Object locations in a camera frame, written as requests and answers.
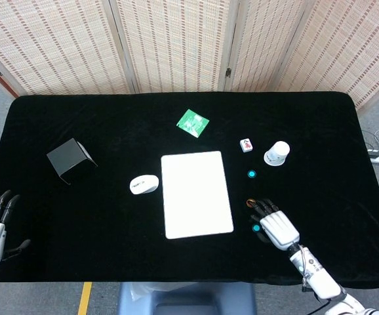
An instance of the white paper cup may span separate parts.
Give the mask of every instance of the white paper cup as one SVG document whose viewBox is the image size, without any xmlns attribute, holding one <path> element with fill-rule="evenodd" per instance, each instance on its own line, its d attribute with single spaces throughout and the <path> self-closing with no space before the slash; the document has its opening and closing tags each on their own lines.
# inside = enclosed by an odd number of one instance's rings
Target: white paper cup
<svg viewBox="0 0 379 315">
<path fill-rule="evenodd" d="M 280 166 L 286 161 L 290 146 L 284 141 L 277 141 L 271 149 L 264 154 L 264 161 L 271 166 Z"/>
</svg>

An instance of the computer mouse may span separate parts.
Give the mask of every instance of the computer mouse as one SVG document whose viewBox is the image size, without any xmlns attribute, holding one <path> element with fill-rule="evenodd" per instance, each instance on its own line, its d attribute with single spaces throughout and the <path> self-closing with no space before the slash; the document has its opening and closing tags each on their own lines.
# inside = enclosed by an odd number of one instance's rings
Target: computer mouse
<svg viewBox="0 0 379 315">
<path fill-rule="evenodd" d="M 159 179 L 155 175 L 142 175 L 130 181 L 130 190 L 134 195 L 147 194 L 156 190 Z"/>
</svg>

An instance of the gray carpet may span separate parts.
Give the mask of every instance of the gray carpet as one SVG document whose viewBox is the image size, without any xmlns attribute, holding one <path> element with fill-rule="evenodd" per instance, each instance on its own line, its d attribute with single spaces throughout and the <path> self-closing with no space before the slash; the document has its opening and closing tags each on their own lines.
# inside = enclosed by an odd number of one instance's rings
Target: gray carpet
<svg viewBox="0 0 379 315">
<path fill-rule="evenodd" d="M 10 103 L 10 97 L 0 90 L 0 136 Z M 359 116 L 362 128 L 371 132 L 379 129 L 379 103 L 367 112 L 359 113 Z M 374 168 L 379 181 L 379 165 Z M 82 283 L 0 283 L 0 315 L 76 314 L 82 285 Z M 119 283 L 93 283 L 87 314 L 116 314 L 118 289 Z M 379 308 L 379 289 L 348 291 L 365 306 Z M 258 315 L 307 314 L 320 306 L 313 294 L 302 293 L 299 285 L 288 287 L 256 285 L 256 302 Z"/>
</svg>

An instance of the green packet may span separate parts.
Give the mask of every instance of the green packet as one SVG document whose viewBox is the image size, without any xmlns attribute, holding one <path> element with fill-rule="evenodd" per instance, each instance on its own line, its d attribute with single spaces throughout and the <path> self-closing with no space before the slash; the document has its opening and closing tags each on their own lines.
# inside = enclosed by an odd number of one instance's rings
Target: green packet
<svg viewBox="0 0 379 315">
<path fill-rule="evenodd" d="M 208 123 L 208 119 L 198 115 L 192 110 L 187 110 L 176 125 L 195 138 L 198 138 Z"/>
</svg>

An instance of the gray chair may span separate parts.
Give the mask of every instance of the gray chair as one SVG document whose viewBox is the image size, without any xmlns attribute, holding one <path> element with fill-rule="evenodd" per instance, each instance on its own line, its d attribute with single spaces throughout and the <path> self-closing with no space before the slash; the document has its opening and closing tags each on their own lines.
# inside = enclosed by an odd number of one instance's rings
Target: gray chair
<svg viewBox="0 0 379 315">
<path fill-rule="evenodd" d="M 256 315 L 254 286 L 244 282 L 200 282 L 133 301 L 130 283 L 119 290 L 118 315 Z"/>
</svg>

